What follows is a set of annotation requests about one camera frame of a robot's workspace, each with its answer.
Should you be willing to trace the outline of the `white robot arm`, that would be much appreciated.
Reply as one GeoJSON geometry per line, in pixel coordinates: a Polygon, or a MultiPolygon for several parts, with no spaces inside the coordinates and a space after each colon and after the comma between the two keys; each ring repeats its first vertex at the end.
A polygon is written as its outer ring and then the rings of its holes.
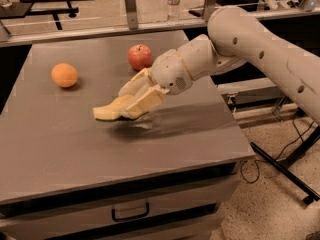
{"type": "Polygon", "coordinates": [[[278,37],[247,11],[217,9],[200,35],[158,56],[124,85],[129,95],[120,114],[136,119],[207,75],[229,72],[248,62],[267,76],[315,122],[320,123],[320,57],[278,37]]]}

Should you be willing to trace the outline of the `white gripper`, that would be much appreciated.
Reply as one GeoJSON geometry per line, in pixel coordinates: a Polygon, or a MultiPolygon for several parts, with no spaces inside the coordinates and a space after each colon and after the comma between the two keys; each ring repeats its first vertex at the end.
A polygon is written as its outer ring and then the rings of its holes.
{"type": "Polygon", "coordinates": [[[133,96],[121,110],[121,115],[137,119],[159,106],[164,101],[166,93],[178,95],[189,89],[192,84],[193,80],[178,51],[170,49],[154,61],[150,72],[148,68],[144,68],[120,89],[119,97],[133,96]]]}

